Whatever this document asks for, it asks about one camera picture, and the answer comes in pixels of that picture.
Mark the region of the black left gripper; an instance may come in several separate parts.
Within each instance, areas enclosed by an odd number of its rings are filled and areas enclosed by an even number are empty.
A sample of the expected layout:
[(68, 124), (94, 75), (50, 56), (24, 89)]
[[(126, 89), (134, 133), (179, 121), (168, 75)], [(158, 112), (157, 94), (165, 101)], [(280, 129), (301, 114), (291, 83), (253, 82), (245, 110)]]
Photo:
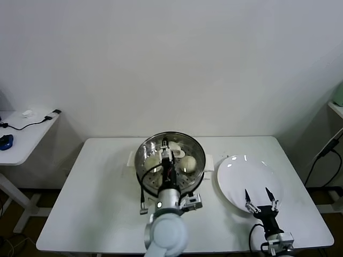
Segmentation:
[(175, 155), (173, 149), (169, 147), (169, 141), (167, 138), (162, 139), (162, 144), (159, 149), (159, 158), (160, 161), (162, 161), (161, 164), (163, 167), (160, 190), (175, 189), (178, 191), (179, 186), (177, 185), (177, 174), (174, 166)]

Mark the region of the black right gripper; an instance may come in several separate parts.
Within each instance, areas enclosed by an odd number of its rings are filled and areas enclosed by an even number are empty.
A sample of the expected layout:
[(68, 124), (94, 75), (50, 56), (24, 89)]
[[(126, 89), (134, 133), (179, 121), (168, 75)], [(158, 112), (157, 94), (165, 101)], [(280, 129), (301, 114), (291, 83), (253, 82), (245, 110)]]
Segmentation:
[(265, 188), (265, 190), (271, 202), (271, 206), (255, 206), (251, 202), (248, 191), (245, 190), (245, 207), (248, 212), (252, 213), (256, 219), (262, 221), (265, 235), (276, 235), (279, 233), (284, 233), (284, 231), (279, 228), (279, 225), (275, 219), (279, 213), (279, 200), (274, 197), (274, 194), (267, 187)]

